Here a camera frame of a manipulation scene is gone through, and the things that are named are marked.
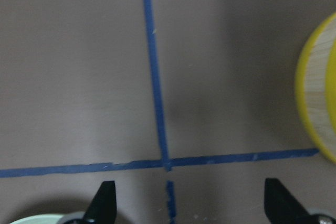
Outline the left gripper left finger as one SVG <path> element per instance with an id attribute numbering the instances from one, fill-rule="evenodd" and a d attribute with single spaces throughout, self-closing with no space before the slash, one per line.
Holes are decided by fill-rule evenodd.
<path id="1" fill-rule="evenodd" d="M 105 181 L 86 210 L 85 223 L 115 223 L 117 217 L 117 197 L 115 181 Z"/>

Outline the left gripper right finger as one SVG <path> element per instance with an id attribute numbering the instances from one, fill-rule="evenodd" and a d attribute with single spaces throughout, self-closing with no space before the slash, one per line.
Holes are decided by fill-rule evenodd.
<path id="1" fill-rule="evenodd" d="M 310 216 L 277 178 L 265 179 L 264 212 L 270 223 L 299 223 L 299 220 Z"/>

